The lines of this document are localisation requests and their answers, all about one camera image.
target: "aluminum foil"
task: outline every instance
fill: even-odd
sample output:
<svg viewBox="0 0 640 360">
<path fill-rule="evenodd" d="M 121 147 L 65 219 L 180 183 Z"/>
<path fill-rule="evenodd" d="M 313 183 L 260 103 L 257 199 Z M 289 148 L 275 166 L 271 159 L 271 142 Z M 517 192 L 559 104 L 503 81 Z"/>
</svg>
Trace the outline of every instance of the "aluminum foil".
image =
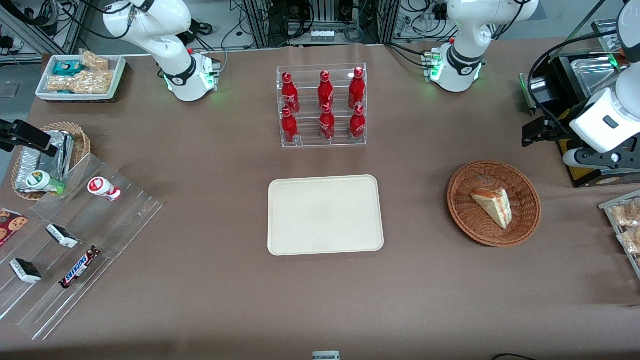
<svg viewBox="0 0 640 360">
<path fill-rule="evenodd" d="M 38 190 L 27 186 L 27 176 L 33 171 L 48 172 L 51 177 L 56 179 L 63 179 L 69 172 L 74 149 L 73 135 L 58 130 L 50 130 L 46 133 L 51 135 L 50 144 L 58 148 L 58 153 L 54 157 L 50 157 L 35 149 L 23 147 L 20 153 L 20 167 L 15 178 L 15 189 L 19 192 L 38 192 Z"/>
</svg>

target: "cookie package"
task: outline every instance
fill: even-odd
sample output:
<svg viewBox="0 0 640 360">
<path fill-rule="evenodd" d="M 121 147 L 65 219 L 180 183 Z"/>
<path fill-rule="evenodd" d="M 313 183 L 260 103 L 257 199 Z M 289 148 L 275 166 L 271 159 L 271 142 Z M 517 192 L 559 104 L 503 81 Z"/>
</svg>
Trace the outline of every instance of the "cookie package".
<svg viewBox="0 0 640 360">
<path fill-rule="evenodd" d="M 0 208 L 0 247 L 29 222 L 26 217 L 15 211 Z"/>
<path fill-rule="evenodd" d="M 513 215 L 511 214 L 511 203 L 505 189 L 477 189 L 471 193 L 471 197 L 489 214 L 496 224 L 503 229 L 507 228 Z"/>
<path fill-rule="evenodd" d="M 640 201 L 638 200 L 611 206 L 609 211 L 613 221 L 618 226 L 631 227 L 640 225 Z"/>
<path fill-rule="evenodd" d="M 640 227 L 631 227 L 617 237 L 629 254 L 640 255 Z"/>
</svg>

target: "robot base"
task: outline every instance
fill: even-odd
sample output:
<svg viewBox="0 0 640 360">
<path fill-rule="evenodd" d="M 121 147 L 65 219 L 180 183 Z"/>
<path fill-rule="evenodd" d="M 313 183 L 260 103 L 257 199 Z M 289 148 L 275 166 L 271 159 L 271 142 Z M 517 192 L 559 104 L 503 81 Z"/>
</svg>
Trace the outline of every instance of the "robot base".
<svg viewBox="0 0 640 360">
<path fill-rule="evenodd" d="M 444 44 L 441 47 L 434 47 L 431 52 L 439 54 L 439 59 L 431 59 L 427 62 L 429 65 L 435 66 L 433 69 L 425 69 L 425 77 L 428 81 L 432 81 L 444 90 L 449 92 L 463 92 L 471 87 L 471 84 L 478 78 L 480 74 L 481 64 L 475 70 L 471 70 L 467 75 L 458 74 L 447 59 L 447 51 L 451 44 Z"/>
<path fill-rule="evenodd" d="M 214 63 L 211 58 L 202 54 L 191 55 L 196 60 L 196 70 L 184 85 L 172 84 L 164 77 L 169 90 L 182 101 L 196 101 L 210 91 L 218 89 L 220 78 L 220 63 Z"/>
</svg>

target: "yogurt bottle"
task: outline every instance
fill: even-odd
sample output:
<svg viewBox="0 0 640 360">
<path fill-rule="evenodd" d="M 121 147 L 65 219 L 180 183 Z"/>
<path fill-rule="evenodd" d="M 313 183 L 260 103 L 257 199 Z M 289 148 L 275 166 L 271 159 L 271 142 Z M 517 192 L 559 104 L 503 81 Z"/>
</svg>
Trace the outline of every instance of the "yogurt bottle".
<svg viewBox="0 0 640 360">
<path fill-rule="evenodd" d="M 50 192 L 55 196 L 62 195 L 67 189 L 67 184 L 63 181 L 41 170 L 36 170 L 27 176 L 27 186 L 41 192 Z"/>
<path fill-rule="evenodd" d="M 86 189 L 94 194 L 101 196 L 108 201 L 116 201 L 122 195 L 119 187 L 111 184 L 107 179 L 97 176 L 91 179 L 86 185 Z"/>
</svg>

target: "snickers bar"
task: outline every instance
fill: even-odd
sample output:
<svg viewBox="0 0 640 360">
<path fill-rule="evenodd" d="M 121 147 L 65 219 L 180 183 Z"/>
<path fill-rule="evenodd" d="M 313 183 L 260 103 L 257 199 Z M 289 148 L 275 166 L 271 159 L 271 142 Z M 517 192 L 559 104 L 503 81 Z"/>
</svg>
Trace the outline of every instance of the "snickers bar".
<svg viewBox="0 0 640 360">
<path fill-rule="evenodd" d="M 78 244 L 78 240 L 75 236 L 71 235 L 64 227 L 55 224 L 47 225 L 47 232 L 53 240 L 56 240 L 60 245 L 68 248 L 73 248 Z"/>
<path fill-rule="evenodd" d="M 62 285 L 63 289 L 69 289 L 71 283 L 74 282 L 82 273 L 93 263 L 93 260 L 96 256 L 100 255 L 102 251 L 98 250 L 95 246 L 91 246 L 89 250 L 87 250 L 86 254 L 84 254 L 80 260 L 74 265 L 71 271 L 62 279 L 59 283 Z"/>
</svg>

